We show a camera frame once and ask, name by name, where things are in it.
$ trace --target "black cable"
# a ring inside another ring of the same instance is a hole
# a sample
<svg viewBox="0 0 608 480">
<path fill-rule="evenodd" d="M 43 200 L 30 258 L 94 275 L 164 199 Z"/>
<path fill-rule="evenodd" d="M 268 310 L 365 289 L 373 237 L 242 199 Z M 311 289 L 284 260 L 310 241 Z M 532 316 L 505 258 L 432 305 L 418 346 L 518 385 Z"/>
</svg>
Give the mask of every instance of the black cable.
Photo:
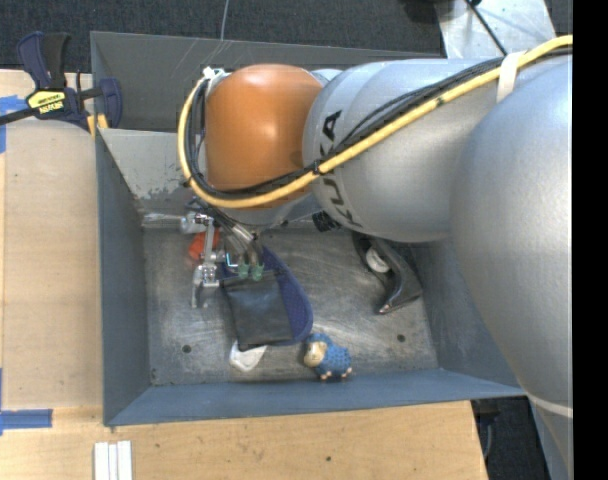
<svg viewBox="0 0 608 480">
<path fill-rule="evenodd" d="M 224 16 L 222 17 L 222 30 L 220 31 L 220 40 L 224 40 L 224 30 L 226 28 L 226 17 L 228 15 L 228 4 L 231 0 L 226 0 L 224 4 Z"/>
<path fill-rule="evenodd" d="M 488 35 L 491 36 L 491 39 L 493 40 L 493 42 L 495 43 L 495 45 L 500 49 L 500 51 L 502 52 L 502 54 L 503 55 L 508 55 L 508 52 L 506 51 L 506 48 L 504 48 L 504 46 L 502 45 L 502 43 L 500 43 L 500 40 L 495 35 L 495 32 L 493 32 L 493 30 L 489 26 L 488 22 L 484 19 L 484 17 L 477 10 L 477 7 L 475 7 L 475 5 L 473 5 L 473 3 L 471 2 L 471 0 L 464 0 L 464 1 L 469 6 L 469 8 L 471 9 L 471 11 L 473 11 L 473 14 L 475 14 L 475 16 L 477 16 L 477 19 L 480 21 L 480 23 L 482 24 L 482 26 L 486 29 L 486 31 L 488 32 Z"/>
</svg>

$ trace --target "blue clamp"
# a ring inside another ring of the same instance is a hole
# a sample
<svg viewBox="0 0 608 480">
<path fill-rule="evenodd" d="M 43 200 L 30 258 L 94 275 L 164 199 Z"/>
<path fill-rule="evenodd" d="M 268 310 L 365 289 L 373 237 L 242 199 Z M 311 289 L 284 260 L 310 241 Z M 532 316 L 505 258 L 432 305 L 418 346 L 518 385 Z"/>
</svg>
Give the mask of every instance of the blue clamp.
<svg viewBox="0 0 608 480">
<path fill-rule="evenodd" d="M 36 409 L 25 411 L 2 411 L 2 369 L 0 368 L 0 436 L 4 430 L 23 428 L 50 428 L 53 411 Z"/>
<path fill-rule="evenodd" d="M 43 34 L 33 32 L 20 40 L 17 56 L 33 82 L 35 90 L 26 97 L 24 109 L 0 116 L 0 126 L 33 116 L 37 119 L 66 121 L 89 130 L 89 113 L 84 109 L 84 101 L 103 98 L 103 112 L 112 128 L 119 125 L 122 117 L 122 96 L 115 78 L 103 78 L 98 87 L 82 91 L 80 73 L 77 76 L 77 90 L 66 86 L 63 55 L 68 34 Z"/>
</svg>

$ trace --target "bin floor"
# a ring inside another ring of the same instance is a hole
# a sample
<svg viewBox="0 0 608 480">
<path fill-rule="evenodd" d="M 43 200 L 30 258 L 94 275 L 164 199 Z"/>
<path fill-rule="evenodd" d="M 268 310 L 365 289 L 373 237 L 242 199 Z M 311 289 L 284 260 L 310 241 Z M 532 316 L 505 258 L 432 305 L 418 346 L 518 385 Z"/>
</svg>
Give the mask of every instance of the bin floor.
<svg viewBox="0 0 608 480">
<path fill-rule="evenodd" d="M 151 382 L 155 385 L 315 378 L 302 344 L 268 347 L 244 373 L 228 363 L 235 341 L 232 316 L 219 290 L 191 307 L 192 235 L 147 229 L 146 256 Z M 351 235 L 318 232 L 306 223 L 265 232 L 264 245 L 291 269 L 309 297 L 314 332 L 348 347 L 354 375 L 438 367 L 422 298 L 388 315 L 380 281 L 366 269 Z"/>
</svg>

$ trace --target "white cable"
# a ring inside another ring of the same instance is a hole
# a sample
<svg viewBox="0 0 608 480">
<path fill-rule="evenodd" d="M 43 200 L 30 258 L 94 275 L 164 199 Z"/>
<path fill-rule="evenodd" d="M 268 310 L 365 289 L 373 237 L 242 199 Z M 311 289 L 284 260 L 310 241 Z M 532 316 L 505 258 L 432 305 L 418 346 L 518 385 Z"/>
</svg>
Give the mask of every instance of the white cable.
<svg viewBox="0 0 608 480">
<path fill-rule="evenodd" d="M 228 15 L 228 4 L 231 0 L 226 0 L 224 5 L 224 16 L 222 17 L 222 31 L 220 32 L 220 39 L 224 40 L 224 29 L 226 28 L 226 16 Z"/>
<path fill-rule="evenodd" d="M 573 408 L 566 405 L 556 404 L 555 402 L 549 402 L 542 398 L 533 396 L 530 393 L 526 393 L 528 398 L 533 402 L 536 407 L 541 407 L 545 411 L 552 412 L 558 416 L 564 416 L 565 418 L 573 419 Z"/>
<path fill-rule="evenodd" d="M 515 79 L 517 78 L 518 62 L 525 51 L 509 53 L 504 57 L 500 66 L 500 76 L 497 80 L 497 103 L 513 92 Z"/>
</svg>

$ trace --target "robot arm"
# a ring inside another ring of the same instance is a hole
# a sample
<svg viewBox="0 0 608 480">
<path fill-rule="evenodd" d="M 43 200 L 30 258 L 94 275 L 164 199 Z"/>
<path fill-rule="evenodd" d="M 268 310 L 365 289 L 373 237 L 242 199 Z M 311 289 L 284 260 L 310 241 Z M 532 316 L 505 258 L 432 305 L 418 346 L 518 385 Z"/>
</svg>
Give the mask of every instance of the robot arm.
<svg viewBox="0 0 608 480">
<path fill-rule="evenodd" d="M 210 96 L 208 77 L 198 83 L 178 131 L 198 199 L 252 236 L 323 210 L 378 239 L 451 239 L 570 471 L 571 46 L 562 37 L 519 56 L 499 102 L 504 59 L 373 63 L 328 83 L 251 66 Z M 190 131 L 200 97 L 205 134 Z"/>
</svg>

